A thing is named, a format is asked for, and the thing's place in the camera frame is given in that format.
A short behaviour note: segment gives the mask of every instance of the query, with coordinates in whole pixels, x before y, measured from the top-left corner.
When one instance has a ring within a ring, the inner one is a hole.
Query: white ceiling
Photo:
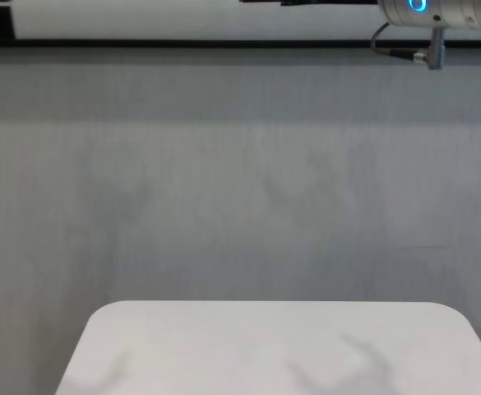
[[[238,0],[15,0],[24,39],[362,40],[385,20],[376,6],[280,7]],[[425,29],[391,28],[390,39],[427,38]],[[451,31],[451,39],[481,32]]]

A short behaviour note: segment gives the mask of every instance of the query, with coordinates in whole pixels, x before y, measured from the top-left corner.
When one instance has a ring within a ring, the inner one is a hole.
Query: blue led ring
[[[416,11],[416,12],[425,12],[427,9],[427,0],[408,0],[408,3],[410,7]]]

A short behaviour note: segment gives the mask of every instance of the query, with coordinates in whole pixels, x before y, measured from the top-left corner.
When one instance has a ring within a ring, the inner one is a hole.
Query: cable connector
[[[427,64],[428,53],[413,49],[391,49],[388,53],[393,58],[409,60],[418,64]]]

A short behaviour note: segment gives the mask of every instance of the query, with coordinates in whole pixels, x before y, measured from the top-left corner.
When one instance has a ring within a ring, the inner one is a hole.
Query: robotic arm
[[[379,54],[426,63],[432,70],[443,67],[446,29],[481,30],[481,0],[241,0],[280,2],[283,6],[308,4],[377,4],[388,22],[372,37],[372,49]],[[428,27],[432,43],[428,50],[377,49],[378,36],[389,25]]]

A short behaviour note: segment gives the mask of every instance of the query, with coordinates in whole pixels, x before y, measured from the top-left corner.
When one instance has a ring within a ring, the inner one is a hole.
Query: white table
[[[481,342],[439,304],[120,302],[58,395],[481,395]]]

